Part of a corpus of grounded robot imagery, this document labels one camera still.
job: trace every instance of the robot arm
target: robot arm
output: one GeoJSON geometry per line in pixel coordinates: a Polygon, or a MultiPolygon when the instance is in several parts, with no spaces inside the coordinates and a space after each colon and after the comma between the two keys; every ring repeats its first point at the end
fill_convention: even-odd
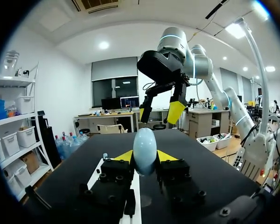
{"type": "MultiPolygon", "coordinates": [[[[137,67],[156,82],[156,86],[147,89],[145,101],[140,106],[142,122],[148,121],[153,97],[160,92],[171,90],[174,86],[175,92],[170,99],[168,122],[175,124],[186,107],[185,94],[186,87],[190,86],[189,79],[203,79],[217,107],[219,109],[229,107],[231,117],[243,141],[243,147],[237,155],[239,159],[233,166],[253,180],[257,179],[262,169],[265,169],[265,175],[268,174],[273,161],[278,157],[274,137],[267,133],[266,125],[260,127],[260,132],[256,130],[256,125],[231,87],[224,91],[219,87],[213,73],[212,61],[206,56],[201,45],[195,45],[190,49],[182,30],[167,28],[160,39],[157,51],[145,52],[138,61],[137,67]]],[[[280,151],[280,129],[277,135],[280,151]]]]}

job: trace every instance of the chair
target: chair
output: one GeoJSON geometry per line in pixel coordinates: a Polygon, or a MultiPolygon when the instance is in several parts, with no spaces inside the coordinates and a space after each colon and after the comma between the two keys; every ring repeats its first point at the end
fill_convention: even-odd
{"type": "Polygon", "coordinates": [[[122,124],[119,125],[97,125],[100,134],[124,134],[127,133],[122,124]]]}
{"type": "Polygon", "coordinates": [[[153,129],[154,129],[154,130],[164,130],[164,129],[166,129],[166,125],[157,124],[157,125],[154,125],[154,126],[153,126],[153,129]]]}
{"type": "Polygon", "coordinates": [[[75,126],[76,126],[76,128],[77,128],[77,130],[78,130],[78,132],[80,133],[80,132],[83,132],[83,134],[88,134],[89,132],[90,132],[90,129],[89,128],[83,128],[83,129],[80,129],[79,130],[79,126],[80,126],[80,123],[79,122],[75,122],[75,126]]]}

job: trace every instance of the office chair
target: office chair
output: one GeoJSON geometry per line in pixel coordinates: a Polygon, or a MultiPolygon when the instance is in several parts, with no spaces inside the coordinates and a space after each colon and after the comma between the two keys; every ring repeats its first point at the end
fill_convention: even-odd
{"type": "Polygon", "coordinates": [[[80,129],[79,130],[79,126],[80,126],[80,123],[79,122],[75,122],[75,126],[76,126],[76,129],[78,130],[78,133],[80,133],[80,132],[83,132],[83,134],[88,134],[88,133],[90,133],[90,129],[89,128],[82,128],[82,129],[80,129]]]}
{"type": "Polygon", "coordinates": [[[122,124],[118,125],[97,125],[100,134],[124,134],[127,133],[122,124]]]}

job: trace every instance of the window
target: window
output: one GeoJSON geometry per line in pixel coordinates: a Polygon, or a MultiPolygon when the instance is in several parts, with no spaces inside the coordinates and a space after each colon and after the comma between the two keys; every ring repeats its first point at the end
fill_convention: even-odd
{"type": "Polygon", "coordinates": [[[115,97],[134,97],[137,95],[137,77],[115,79],[115,97]]]}
{"type": "Polygon", "coordinates": [[[102,99],[112,98],[112,80],[104,79],[93,83],[93,106],[101,106],[102,99]]]}
{"type": "Polygon", "coordinates": [[[249,79],[242,77],[243,81],[243,89],[244,89],[244,101],[247,103],[248,101],[252,101],[252,85],[249,79]]]}
{"type": "Polygon", "coordinates": [[[93,107],[100,107],[102,99],[138,96],[137,77],[121,77],[92,82],[93,107]]]}

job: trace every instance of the computer monitor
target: computer monitor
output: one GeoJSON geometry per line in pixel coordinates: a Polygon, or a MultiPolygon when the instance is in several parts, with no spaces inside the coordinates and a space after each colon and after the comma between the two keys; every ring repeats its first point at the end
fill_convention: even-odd
{"type": "Polygon", "coordinates": [[[120,109],[120,98],[102,99],[102,108],[104,110],[120,109]]]}
{"type": "Polygon", "coordinates": [[[121,97],[121,108],[139,107],[139,96],[121,97]]]}

